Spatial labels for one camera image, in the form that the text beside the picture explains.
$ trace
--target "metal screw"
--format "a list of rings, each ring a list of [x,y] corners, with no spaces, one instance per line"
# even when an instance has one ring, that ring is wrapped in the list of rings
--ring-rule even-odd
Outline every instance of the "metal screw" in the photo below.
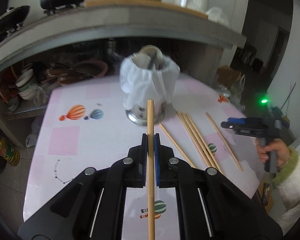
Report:
[[[85,170],[84,170],[84,173],[86,174],[86,175],[92,175],[93,173],[94,173],[94,168],[92,168],[92,167],[89,167],[89,168],[86,168]]]
[[[217,170],[215,168],[208,168],[207,169],[207,173],[211,176],[216,175],[217,174]]]
[[[169,163],[171,164],[177,164],[179,162],[179,159],[176,157],[172,157],[169,159]]]
[[[127,158],[124,158],[124,159],[123,159],[123,163],[124,163],[124,164],[131,164],[131,163],[133,163],[133,159],[132,159],[132,158],[128,158],[128,157],[127,157]]]

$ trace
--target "dotted line drawing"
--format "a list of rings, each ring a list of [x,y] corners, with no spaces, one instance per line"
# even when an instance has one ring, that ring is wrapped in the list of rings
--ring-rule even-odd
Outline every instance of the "dotted line drawing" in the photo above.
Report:
[[[55,177],[57,180],[59,180],[60,182],[62,182],[62,184],[66,184],[66,183],[72,181],[73,179],[68,180],[68,181],[63,181],[63,180],[59,179],[59,177],[58,177],[58,175],[57,175],[57,166],[58,166],[59,162],[60,162],[60,160],[57,160],[56,165],[54,165],[54,177]]]

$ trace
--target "stack of bowls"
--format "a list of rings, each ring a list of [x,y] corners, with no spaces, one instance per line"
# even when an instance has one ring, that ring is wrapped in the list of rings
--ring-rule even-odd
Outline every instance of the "stack of bowls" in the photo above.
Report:
[[[36,95],[36,79],[33,69],[30,68],[23,72],[23,74],[17,79],[16,85],[19,88],[19,95],[24,100],[32,100]]]

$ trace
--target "white and pink tablecloth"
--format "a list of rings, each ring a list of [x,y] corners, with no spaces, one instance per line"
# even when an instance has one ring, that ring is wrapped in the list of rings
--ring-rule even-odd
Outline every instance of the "white and pink tablecloth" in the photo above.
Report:
[[[127,156],[131,147],[141,144],[146,127],[135,125],[126,117],[122,101],[123,92],[118,76],[92,79],[53,91],[31,163],[23,209],[24,220],[85,168],[110,167],[115,161]],[[84,106],[85,114],[78,120],[65,118],[60,121],[60,117],[75,105]],[[219,103],[217,92],[185,74],[181,74],[176,82],[172,105],[166,109],[162,123],[197,168],[207,167],[176,116],[175,109],[190,114],[207,143],[217,147],[215,157],[224,174],[251,198],[264,173],[254,138],[221,129],[243,168],[241,172],[205,112],[217,124],[226,121],[228,117],[240,118],[244,115],[230,103]],[[78,109],[75,114],[82,115],[80,111],[82,109]],[[154,132],[160,134],[162,145],[171,147],[176,157],[184,159],[158,125]],[[155,200],[166,204],[166,211],[156,219],[156,239],[178,239],[175,191],[172,188],[155,190]],[[145,208],[146,188],[128,189],[122,239],[148,239],[147,217],[141,211]]]

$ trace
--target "shelf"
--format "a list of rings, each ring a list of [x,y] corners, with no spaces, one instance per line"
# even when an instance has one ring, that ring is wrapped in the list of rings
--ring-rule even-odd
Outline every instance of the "shelf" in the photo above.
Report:
[[[0,43],[0,71],[37,53],[111,37],[160,37],[219,48],[243,47],[246,38],[205,14],[151,0],[99,0],[47,16]]]
[[[14,112],[3,114],[4,120],[16,120],[44,115],[47,105],[35,106],[33,101],[20,100],[20,106]]]

